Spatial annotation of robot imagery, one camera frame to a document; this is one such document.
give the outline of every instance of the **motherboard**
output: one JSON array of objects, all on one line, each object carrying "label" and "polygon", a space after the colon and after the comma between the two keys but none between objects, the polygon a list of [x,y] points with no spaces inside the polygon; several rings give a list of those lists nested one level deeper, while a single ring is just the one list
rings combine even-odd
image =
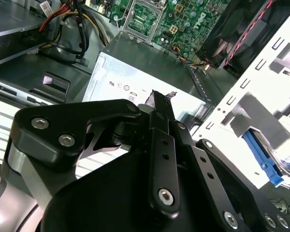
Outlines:
[{"label": "motherboard", "polygon": [[231,0],[97,0],[91,7],[133,37],[171,50],[191,63]]}]

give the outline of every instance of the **cooling fan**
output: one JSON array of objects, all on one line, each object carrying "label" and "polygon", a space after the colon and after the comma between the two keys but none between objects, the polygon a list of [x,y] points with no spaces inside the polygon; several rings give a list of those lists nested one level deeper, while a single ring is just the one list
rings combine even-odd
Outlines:
[{"label": "cooling fan", "polygon": [[290,15],[290,0],[232,0],[196,52],[240,76]]}]

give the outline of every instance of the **dell logo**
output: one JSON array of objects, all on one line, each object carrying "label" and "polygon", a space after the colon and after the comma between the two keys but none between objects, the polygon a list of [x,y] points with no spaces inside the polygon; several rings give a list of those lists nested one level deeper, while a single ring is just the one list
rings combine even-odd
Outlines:
[{"label": "dell logo", "polygon": [[198,22],[195,23],[195,25],[193,26],[194,29],[199,29],[199,26],[201,26],[201,23],[203,22],[203,20],[205,19],[206,14],[202,13],[201,16],[198,19]]}]

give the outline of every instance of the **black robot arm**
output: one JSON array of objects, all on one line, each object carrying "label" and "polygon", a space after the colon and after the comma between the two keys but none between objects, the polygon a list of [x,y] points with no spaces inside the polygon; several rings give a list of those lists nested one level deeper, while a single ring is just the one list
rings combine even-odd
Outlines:
[{"label": "black robot arm", "polygon": [[[169,96],[153,91],[139,107],[112,100],[16,114],[5,165],[45,210],[43,232],[290,232],[212,142],[194,143]],[[76,180],[79,159],[121,145],[130,151]]]}]

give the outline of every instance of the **blue plastic latch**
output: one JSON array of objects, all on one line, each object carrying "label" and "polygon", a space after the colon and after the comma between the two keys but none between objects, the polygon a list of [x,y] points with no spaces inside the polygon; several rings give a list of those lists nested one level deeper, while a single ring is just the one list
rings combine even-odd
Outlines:
[{"label": "blue plastic latch", "polygon": [[275,186],[278,186],[281,182],[283,182],[284,179],[281,178],[281,176],[279,176],[274,169],[274,160],[272,158],[267,158],[257,141],[252,136],[251,131],[247,131],[243,135],[243,139],[248,144],[250,150],[252,151],[262,170],[264,170],[266,175],[269,177],[270,182],[273,183]]}]

